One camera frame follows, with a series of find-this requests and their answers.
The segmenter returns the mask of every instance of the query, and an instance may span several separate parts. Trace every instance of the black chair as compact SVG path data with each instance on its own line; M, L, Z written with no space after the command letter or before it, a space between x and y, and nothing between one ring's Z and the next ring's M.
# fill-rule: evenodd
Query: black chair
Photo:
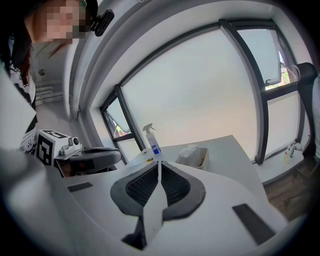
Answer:
M297 91L301 98L303 107L306 112L306 117L309 121L309 133L310 133L309 139L304 147L302 155L306 162L311 162L311 164L315 167L313 168L310 175L308 176L304 175L298 169L295 170L295 173L293 174L293 176L297 177L298 175L300 175L302 177L302 182L306 184L306 187L298 194L288 197L284 201L285 206L288 206L290 204L291 199L297 198L306 193L313 194L313 191L318 184L318 177L315 177L315 175L317 174L316 170L319 169L319 164L316 164L314 159L314 156L316 153L316 144L315 144L316 133L315 133L313 112L312 112L313 87L314 87L314 81L318 73L316 68L311 63L308 63L308 62L298 64L297 67L299 70L300 80L296 86L297 86Z

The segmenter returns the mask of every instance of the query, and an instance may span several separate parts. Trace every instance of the dark hair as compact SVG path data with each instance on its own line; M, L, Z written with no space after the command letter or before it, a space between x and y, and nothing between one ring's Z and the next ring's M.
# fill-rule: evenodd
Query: dark hair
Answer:
M33 5L30 7L30 11L27 12L27 14L30 14L31 12L34 12L37 8L40 7L41 4L47 2L48 0L34 0ZM97 14L98 14L98 2L97 0L85 0L86 1L86 24L82 28L80 28L81 32L87 32L89 31L91 25L93 24ZM71 40L66 40L64 43L61 43L56 49L54 49L50 55L49 58L51 58L54 54L56 54L58 51L60 51L62 48L66 47L67 45L72 44ZM30 70L30 56L31 56L31 49L27 52L23 63L20 65L20 73L21 73L21 79L24 84L28 84L29 79L29 70Z

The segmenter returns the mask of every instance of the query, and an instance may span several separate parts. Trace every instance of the white trigger sprayer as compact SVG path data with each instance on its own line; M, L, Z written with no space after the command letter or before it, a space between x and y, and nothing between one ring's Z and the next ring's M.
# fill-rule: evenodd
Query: white trigger sprayer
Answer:
M153 127L152 127L152 123L149 123L148 125L146 125L145 127L143 127L143 131L146 131L146 138L147 138L147 140L148 140L148 142L149 142L149 144L150 144L150 146L151 146L151 148L152 148L152 150L153 150L153 153L155 154L155 155L157 155L157 154L159 154L160 152L161 152L161 149L160 149L160 147L159 147L159 145L158 145L158 142L157 142L157 140L156 140L156 137L155 137L155 135L150 131L150 129L152 129L152 130L155 130Z

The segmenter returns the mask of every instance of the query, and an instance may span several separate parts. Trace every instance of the person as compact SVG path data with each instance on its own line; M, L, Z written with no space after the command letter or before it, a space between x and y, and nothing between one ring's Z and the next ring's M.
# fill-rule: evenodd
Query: person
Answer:
M315 161L320 163L320 73L314 80L312 89L312 115L315 131Z
M98 13L97 0L29 0L20 5L18 15L3 13L0 60L12 83L36 110L36 86L30 77L32 43L60 40L51 56L90 30ZM35 154L37 116L30 123L20 150Z

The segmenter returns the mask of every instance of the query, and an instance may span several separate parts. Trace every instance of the window pane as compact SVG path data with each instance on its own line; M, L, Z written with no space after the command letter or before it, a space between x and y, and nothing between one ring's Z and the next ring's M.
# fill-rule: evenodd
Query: window pane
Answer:
M296 138L299 120L297 92L269 100L268 112L269 134L266 154L287 146Z
M221 30L167 51L123 91L138 128L142 132L153 123L160 147L233 135L250 158L255 156L252 87L241 58Z
M131 133L118 98L106 109L104 116L114 138Z
M127 162L130 162L141 152L134 138L119 141L117 144Z
M238 30L257 62L263 81L281 82L281 65L277 33L269 29Z

